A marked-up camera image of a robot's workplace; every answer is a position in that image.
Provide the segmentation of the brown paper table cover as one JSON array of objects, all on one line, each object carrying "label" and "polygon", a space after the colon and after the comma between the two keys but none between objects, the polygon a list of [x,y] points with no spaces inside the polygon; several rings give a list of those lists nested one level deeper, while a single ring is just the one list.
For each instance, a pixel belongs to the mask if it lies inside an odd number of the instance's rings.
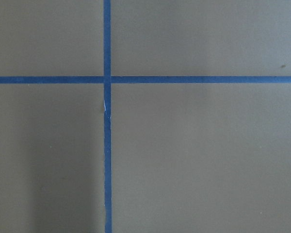
[{"label": "brown paper table cover", "polygon": [[[113,0],[114,76],[289,76],[291,0]],[[103,2],[0,0],[0,76],[103,74]],[[0,233],[102,233],[103,85],[0,84]],[[291,233],[291,83],[112,85],[115,233]]]}]

